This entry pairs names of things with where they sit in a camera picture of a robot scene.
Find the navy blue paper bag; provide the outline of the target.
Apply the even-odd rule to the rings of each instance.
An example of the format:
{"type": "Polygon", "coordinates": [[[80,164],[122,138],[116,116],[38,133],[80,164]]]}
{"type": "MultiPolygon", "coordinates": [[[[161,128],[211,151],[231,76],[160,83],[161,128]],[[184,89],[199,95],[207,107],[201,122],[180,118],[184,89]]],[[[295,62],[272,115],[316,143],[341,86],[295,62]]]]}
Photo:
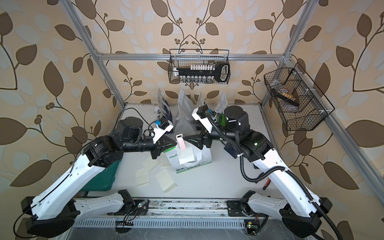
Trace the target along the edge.
{"type": "Polygon", "coordinates": [[[224,150],[230,154],[234,159],[239,157],[239,153],[237,149],[231,144],[231,143],[226,143],[224,150]]]}

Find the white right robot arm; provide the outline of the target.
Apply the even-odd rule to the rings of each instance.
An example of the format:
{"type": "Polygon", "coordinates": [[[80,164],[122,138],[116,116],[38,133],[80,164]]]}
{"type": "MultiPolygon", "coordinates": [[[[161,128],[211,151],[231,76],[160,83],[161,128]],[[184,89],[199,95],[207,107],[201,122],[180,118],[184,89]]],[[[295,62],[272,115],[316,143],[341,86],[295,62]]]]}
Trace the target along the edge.
{"type": "Polygon", "coordinates": [[[274,183],[283,194],[283,199],[273,199],[248,191],[235,204],[235,211],[244,216],[264,214],[283,224],[300,238],[317,235],[322,220],[334,230],[337,238],[342,236],[337,226],[328,217],[332,203],[310,191],[290,170],[274,145],[260,132],[251,129],[249,115],[239,106],[229,106],[223,113],[204,105],[192,112],[192,117],[202,125],[198,135],[187,136],[185,141],[199,149],[210,148],[214,140],[225,144],[226,151],[240,159],[240,172],[250,183],[264,179],[274,183]]]}

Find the small blue paper bag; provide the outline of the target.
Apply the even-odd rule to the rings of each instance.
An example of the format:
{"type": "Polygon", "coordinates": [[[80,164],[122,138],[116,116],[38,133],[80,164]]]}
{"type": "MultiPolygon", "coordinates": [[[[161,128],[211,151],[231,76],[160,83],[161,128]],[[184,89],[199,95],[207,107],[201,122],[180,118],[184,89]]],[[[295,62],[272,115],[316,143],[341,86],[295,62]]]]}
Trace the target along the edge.
{"type": "Polygon", "coordinates": [[[157,119],[160,120],[162,117],[164,117],[171,123],[173,123],[173,116],[170,109],[170,105],[168,104],[167,100],[163,97],[160,89],[158,89],[157,92],[157,103],[158,105],[154,109],[154,113],[157,115],[157,119]]]}

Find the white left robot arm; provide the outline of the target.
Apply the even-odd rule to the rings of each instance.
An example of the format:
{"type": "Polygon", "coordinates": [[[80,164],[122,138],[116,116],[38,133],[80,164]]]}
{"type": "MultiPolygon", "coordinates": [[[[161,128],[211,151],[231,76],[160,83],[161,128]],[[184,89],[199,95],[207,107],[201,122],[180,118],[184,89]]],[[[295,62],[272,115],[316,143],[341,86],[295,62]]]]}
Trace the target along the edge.
{"type": "Polygon", "coordinates": [[[47,190],[22,200],[22,211],[30,216],[24,222],[28,237],[54,238],[79,221],[107,213],[130,214],[142,208],[143,204],[137,205],[127,190],[93,199],[74,197],[95,176],[120,161],[124,153],[149,152],[155,160],[174,147],[176,141],[165,135],[173,129],[172,122],[162,117],[155,123],[146,136],[141,119],[120,120],[110,134],[97,137],[81,149],[72,167],[47,190]]]}

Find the large green white bag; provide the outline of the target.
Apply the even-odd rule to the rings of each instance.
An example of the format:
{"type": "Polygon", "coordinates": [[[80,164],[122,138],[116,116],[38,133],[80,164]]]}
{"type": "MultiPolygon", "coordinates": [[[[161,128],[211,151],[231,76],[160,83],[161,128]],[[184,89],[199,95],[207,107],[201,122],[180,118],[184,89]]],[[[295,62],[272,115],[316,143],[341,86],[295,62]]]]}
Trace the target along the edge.
{"type": "Polygon", "coordinates": [[[203,146],[203,149],[185,142],[186,149],[181,150],[179,144],[166,150],[164,153],[176,173],[181,173],[212,162],[211,149],[203,146]]]}

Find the pink stapler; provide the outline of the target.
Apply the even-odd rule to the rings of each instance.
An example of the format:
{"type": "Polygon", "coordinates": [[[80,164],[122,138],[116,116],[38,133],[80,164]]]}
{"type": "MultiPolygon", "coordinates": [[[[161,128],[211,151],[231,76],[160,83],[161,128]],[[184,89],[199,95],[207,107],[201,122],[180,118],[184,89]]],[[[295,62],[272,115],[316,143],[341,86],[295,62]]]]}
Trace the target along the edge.
{"type": "Polygon", "coordinates": [[[184,142],[183,134],[176,135],[176,140],[178,142],[179,148],[184,151],[186,150],[186,145],[184,142]]]}

